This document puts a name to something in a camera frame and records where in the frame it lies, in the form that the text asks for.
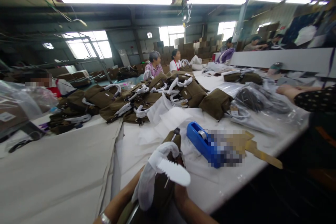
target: floral shirt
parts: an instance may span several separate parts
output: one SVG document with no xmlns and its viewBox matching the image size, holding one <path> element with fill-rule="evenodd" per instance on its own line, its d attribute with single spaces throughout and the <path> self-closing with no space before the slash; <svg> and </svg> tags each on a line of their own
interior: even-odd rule
<svg viewBox="0 0 336 224">
<path fill-rule="evenodd" d="M 145 72 L 147 70 L 149 70 L 152 73 L 153 77 L 156 77 L 159 75 L 159 73 L 163 72 L 161 65 L 156 66 L 156 69 L 155 69 L 152 63 L 149 63 L 146 65 Z"/>
</svg>

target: pixelated area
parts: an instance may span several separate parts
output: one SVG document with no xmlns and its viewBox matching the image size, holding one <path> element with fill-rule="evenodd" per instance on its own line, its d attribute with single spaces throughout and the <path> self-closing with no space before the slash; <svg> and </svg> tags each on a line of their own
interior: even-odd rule
<svg viewBox="0 0 336 224">
<path fill-rule="evenodd" d="M 226 130 L 209 130 L 208 146 L 214 147 L 211 151 L 209 166 L 236 167 L 241 166 L 245 158 L 246 135 L 243 130 L 235 130 L 228 134 Z"/>
</svg>

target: wristwatch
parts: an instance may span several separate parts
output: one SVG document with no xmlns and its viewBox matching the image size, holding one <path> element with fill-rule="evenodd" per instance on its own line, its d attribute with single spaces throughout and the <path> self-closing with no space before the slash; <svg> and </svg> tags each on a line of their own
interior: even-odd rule
<svg viewBox="0 0 336 224">
<path fill-rule="evenodd" d="M 102 224 L 111 224 L 110 219 L 104 214 L 104 212 L 101 212 L 99 216 Z"/>
</svg>

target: paper label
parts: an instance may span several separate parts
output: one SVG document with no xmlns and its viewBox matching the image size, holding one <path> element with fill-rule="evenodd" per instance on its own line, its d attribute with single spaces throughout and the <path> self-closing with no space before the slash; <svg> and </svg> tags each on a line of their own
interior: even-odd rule
<svg viewBox="0 0 336 224">
<path fill-rule="evenodd" d="M 9 120 L 12 120 L 13 118 L 15 118 L 16 116 L 13 114 L 10 114 L 8 112 L 3 112 L 0 114 L 0 120 L 3 122 L 7 122 Z"/>
<path fill-rule="evenodd" d="M 230 110 L 231 110 L 231 115 L 239 116 L 239 110 L 236 106 L 231 106 Z"/>
</svg>

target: worker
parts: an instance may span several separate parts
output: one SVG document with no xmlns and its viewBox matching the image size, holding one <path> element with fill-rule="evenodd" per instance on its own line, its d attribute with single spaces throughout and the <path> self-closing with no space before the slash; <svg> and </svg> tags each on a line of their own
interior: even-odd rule
<svg viewBox="0 0 336 224">
<path fill-rule="evenodd" d="M 233 48 L 232 39 L 233 37 L 230 37 L 226 40 L 226 44 L 223 45 L 219 50 L 220 53 L 226 51 L 227 49 Z"/>
<path fill-rule="evenodd" d="M 177 162 L 183 165 L 181 157 Z M 100 216 L 93 224 L 117 223 L 125 206 L 129 203 L 134 193 L 135 187 L 139 181 L 144 167 L 131 179 L 131 181 L 114 197 Z M 218 224 L 213 218 L 204 213 L 188 196 L 187 189 L 181 185 L 175 184 L 174 200 L 177 209 L 187 223 L 197 224 Z"/>
<path fill-rule="evenodd" d="M 261 48 L 266 48 L 267 44 L 257 45 L 260 39 L 259 36 L 253 37 L 251 43 L 246 45 L 243 51 L 259 51 Z"/>
<path fill-rule="evenodd" d="M 32 69 L 23 73 L 27 86 L 42 86 L 50 90 L 58 100 L 72 94 L 76 89 L 66 80 L 54 79 L 51 74 L 40 68 Z"/>
<path fill-rule="evenodd" d="M 284 38 L 285 35 L 283 34 L 277 34 L 274 38 L 271 38 L 268 42 L 267 45 L 268 47 L 272 47 L 272 46 L 278 46 L 279 42 L 282 38 Z"/>
<path fill-rule="evenodd" d="M 182 66 L 182 63 L 180 61 L 181 59 L 180 51 L 176 49 L 172 51 L 171 58 L 172 58 L 172 61 L 169 64 L 169 71 L 174 71 L 174 70 L 179 71 Z"/>
<path fill-rule="evenodd" d="M 157 51 L 153 51 L 149 54 L 150 63 L 146 65 L 145 72 L 150 71 L 153 77 L 159 75 L 159 73 L 163 73 L 163 69 L 161 66 L 161 55 Z M 144 80 L 148 79 L 148 75 L 143 76 Z"/>
<path fill-rule="evenodd" d="M 307 172 L 327 187 L 327 181 L 335 181 L 334 172 L 327 174 L 328 170 L 336 168 L 336 85 L 321 87 L 292 87 L 284 84 L 278 87 L 277 93 L 286 96 L 293 104 L 311 112 L 309 127 L 298 143 L 290 149 L 295 160 L 289 159 L 291 168 L 305 168 Z"/>
</svg>

